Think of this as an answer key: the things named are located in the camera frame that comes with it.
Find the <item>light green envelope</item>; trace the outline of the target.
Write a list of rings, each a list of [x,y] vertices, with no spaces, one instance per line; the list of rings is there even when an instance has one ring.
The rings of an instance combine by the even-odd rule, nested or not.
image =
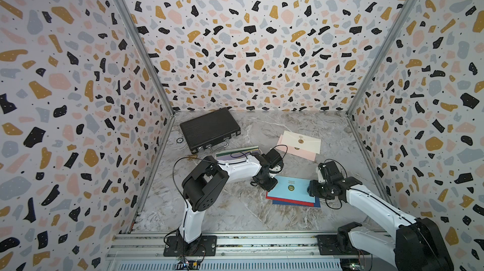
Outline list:
[[[241,147],[241,148],[236,148],[236,149],[227,149],[224,151],[220,151],[216,153],[217,156],[230,156],[232,154],[248,154],[250,152],[255,152],[255,151],[260,151],[258,146],[249,146],[249,147]]]

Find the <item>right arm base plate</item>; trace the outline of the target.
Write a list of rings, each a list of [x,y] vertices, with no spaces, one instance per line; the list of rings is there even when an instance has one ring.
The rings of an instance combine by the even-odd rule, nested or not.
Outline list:
[[[358,255],[357,249],[351,246],[342,246],[337,234],[319,234],[316,236],[316,245],[320,255]]]

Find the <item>dark blue envelope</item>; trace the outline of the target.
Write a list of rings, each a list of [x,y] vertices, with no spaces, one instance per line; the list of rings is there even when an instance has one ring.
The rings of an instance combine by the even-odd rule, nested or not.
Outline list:
[[[301,206],[301,207],[317,207],[320,208],[320,199],[316,198],[314,203],[308,203],[308,202],[285,202],[285,201],[280,201],[280,200],[273,200],[272,201],[273,205],[291,205],[291,206]]]

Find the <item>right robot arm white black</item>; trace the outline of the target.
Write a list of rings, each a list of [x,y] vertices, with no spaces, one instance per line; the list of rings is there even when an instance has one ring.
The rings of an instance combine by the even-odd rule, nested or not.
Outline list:
[[[351,222],[337,229],[335,248],[340,253],[368,252],[398,270],[454,270],[444,238],[435,222],[417,218],[373,194],[360,180],[348,176],[345,168],[327,159],[316,168],[308,194],[324,201],[349,204],[384,229],[377,233],[361,223]]]

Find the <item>red envelope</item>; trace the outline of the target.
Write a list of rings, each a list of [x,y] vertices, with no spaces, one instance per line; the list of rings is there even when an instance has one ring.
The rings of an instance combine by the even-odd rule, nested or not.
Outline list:
[[[304,201],[298,201],[298,200],[281,199],[281,198],[277,198],[277,197],[269,197],[268,194],[266,194],[266,198],[269,199],[269,200],[280,200],[280,201],[285,201],[285,202],[304,202]]]

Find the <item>light blue envelope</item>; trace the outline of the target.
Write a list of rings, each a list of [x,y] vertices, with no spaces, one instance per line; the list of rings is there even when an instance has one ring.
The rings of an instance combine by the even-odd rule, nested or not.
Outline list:
[[[267,192],[269,197],[315,202],[315,197],[310,196],[307,192],[310,180],[287,176],[276,176],[276,179],[278,184]]]

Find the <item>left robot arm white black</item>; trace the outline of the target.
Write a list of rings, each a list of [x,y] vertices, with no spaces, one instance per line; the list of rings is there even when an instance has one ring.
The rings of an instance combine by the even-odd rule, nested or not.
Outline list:
[[[251,180],[252,185],[269,192],[277,185],[276,175],[283,168],[283,156],[275,149],[265,154],[242,153],[231,161],[219,161],[214,156],[201,159],[179,190],[185,201],[179,237],[189,246],[198,242],[205,212],[216,202],[226,184]]]

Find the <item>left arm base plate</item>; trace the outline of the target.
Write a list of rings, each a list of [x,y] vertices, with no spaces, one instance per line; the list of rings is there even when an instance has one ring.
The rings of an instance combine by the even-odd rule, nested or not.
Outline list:
[[[191,243],[181,236],[169,236],[166,239],[164,257],[213,257],[216,254],[217,236],[202,235]]]

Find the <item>lavender envelope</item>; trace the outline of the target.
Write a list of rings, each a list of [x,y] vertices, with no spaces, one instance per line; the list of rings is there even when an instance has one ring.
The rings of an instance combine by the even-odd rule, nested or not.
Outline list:
[[[252,154],[262,154],[262,152],[260,150],[260,151],[250,152],[248,154],[245,154],[245,153],[242,153],[242,154],[232,154],[230,156],[228,156],[228,155],[226,155],[226,156],[217,156],[216,155],[216,159],[218,161],[233,161],[233,160],[237,160],[237,159],[241,159],[241,158],[247,158],[247,157],[249,157],[249,155],[252,155]]]

